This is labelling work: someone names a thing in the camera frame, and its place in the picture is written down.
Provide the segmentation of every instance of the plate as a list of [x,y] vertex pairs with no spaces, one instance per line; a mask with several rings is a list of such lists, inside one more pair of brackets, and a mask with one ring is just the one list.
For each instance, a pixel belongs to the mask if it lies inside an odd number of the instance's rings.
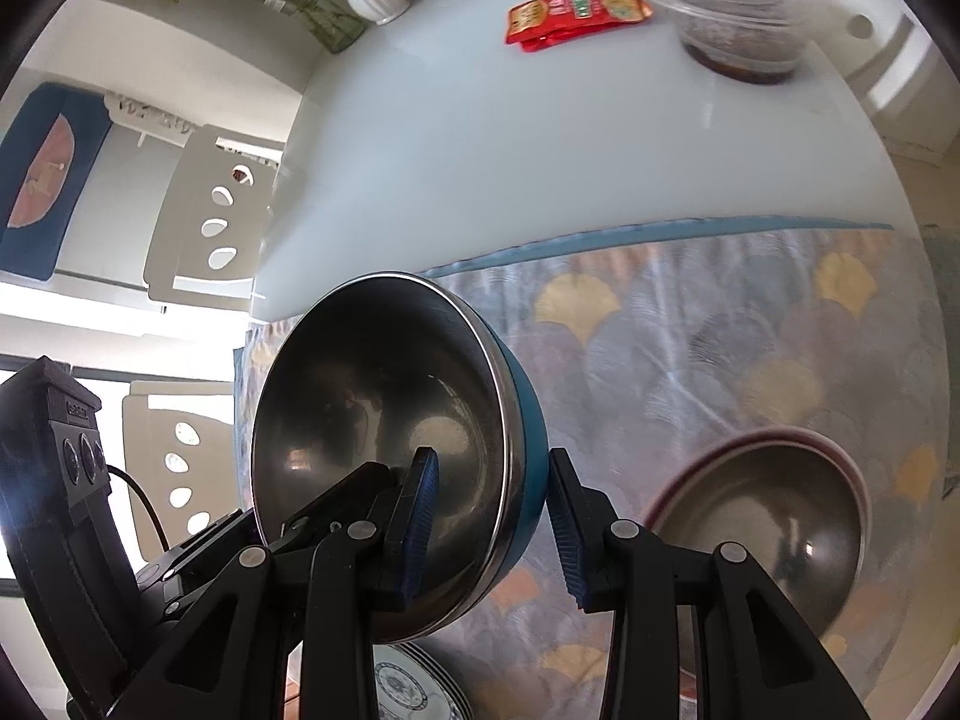
[[400,648],[373,647],[373,680],[381,720],[454,720],[458,716],[443,685]]
[[395,646],[405,655],[410,656],[410,658],[418,662],[440,683],[440,686],[446,691],[450,699],[450,706],[453,708],[453,720],[472,720],[473,710],[470,708],[467,694],[457,685],[443,666],[438,664],[424,649],[421,649],[421,647],[415,644],[406,643]]

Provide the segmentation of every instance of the plastic container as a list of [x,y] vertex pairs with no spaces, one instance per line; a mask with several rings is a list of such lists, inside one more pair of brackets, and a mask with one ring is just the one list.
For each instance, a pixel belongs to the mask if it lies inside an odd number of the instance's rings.
[[648,1],[674,20],[694,59],[749,83],[781,83],[793,76],[824,15],[818,0]]

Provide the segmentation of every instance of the window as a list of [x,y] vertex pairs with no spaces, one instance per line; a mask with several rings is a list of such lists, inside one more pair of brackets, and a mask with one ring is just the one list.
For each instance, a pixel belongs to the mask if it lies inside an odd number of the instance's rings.
[[[20,365],[10,364],[8,366],[20,367]],[[13,370],[0,370],[0,384],[13,376],[13,373]],[[77,376],[77,381],[97,395],[103,404],[103,408],[97,412],[97,426],[100,430],[100,440],[104,447],[104,455],[107,456],[107,462],[111,466],[126,470],[127,463],[123,449],[123,399],[130,394],[130,381],[116,380],[147,377],[114,374],[109,371],[85,370],[83,373],[92,376],[104,375],[104,378]],[[233,423],[233,398],[230,395],[203,397],[151,395],[149,408],[183,410],[184,412],[210,416],[210,418],[219,419],[227,424]],[[127,552],[127,557],[130,559],[131,567],[133,567],[133,571],[138,571],[146,565],[146,561],[143,560],[137,544],[136,529],[133,526],[133,509],[131,508],[127,485],[119,479],[113,479],[110,484],[112,485],[112,493],[109,496],[110,511],[113,514],[120,541]],[[0,584],[7,580],[9,586],[11,584],[9,580],[12,579],[14,579],[13,567],[11,567],[10,560],[7,557],[6,547],[0,541]]]

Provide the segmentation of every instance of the white tabletop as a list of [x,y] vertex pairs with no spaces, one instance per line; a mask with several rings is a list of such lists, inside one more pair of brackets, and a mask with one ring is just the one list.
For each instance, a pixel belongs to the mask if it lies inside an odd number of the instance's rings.
[[791,81],[741,83],[655,17],[525,55],[526,0],[419,0],[316,71],[277,177],[253,315],[338,284],[587,230],[816,215],[917,228],[847,84],[811,46]]

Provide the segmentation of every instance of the blue cushion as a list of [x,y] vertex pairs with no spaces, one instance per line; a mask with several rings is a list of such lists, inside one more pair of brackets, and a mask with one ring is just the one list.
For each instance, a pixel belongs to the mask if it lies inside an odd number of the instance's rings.
[[[30,166],[61,116],[74,141],[64,184],[42,218],[8,227]],[[109,129],[102,95],[45,83],[23,103],[0,143],[0,271],[40,281],[53,275],[73,209]],[[59,178],[55,167],[52,171]]]

